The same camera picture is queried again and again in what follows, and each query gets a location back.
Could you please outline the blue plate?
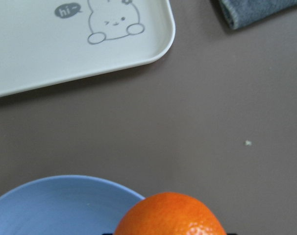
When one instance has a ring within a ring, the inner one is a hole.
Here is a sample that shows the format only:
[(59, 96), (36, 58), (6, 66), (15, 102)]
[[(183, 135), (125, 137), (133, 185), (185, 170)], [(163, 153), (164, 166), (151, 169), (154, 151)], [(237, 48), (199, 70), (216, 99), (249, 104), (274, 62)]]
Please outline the blue plate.
[(91, 176), (35, 180), (0, 197), (0, 235), (101, 235), (113, 233), (144, 197)]

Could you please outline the orange mandarin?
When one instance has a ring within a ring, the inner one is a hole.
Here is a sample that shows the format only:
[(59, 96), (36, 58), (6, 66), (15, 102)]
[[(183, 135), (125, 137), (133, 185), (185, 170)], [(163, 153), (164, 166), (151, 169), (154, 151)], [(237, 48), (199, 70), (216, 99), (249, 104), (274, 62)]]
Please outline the orange mandarin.
[(134, 205), (115, 235), (225, 235), (227, 232), (201, 201), (176, 192), (150, 196)]

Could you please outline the cream rabbit tray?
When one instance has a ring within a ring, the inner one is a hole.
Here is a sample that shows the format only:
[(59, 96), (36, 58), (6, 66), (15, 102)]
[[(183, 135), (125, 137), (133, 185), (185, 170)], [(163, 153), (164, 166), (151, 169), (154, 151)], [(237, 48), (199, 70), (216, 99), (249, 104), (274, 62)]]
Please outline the cream rabbit tray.
[(0, 97), (149, 64), (174, 36), (168, 0), (0, 0)]

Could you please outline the grey folded cloth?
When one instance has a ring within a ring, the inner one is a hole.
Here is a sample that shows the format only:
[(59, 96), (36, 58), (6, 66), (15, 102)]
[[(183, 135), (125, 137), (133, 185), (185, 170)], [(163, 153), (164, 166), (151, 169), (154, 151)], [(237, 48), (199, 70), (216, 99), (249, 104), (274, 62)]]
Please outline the grey folded cloth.
[(297, 6), (297, 0), (219, 0), (219, 5), (229, 27), (236, 30)]

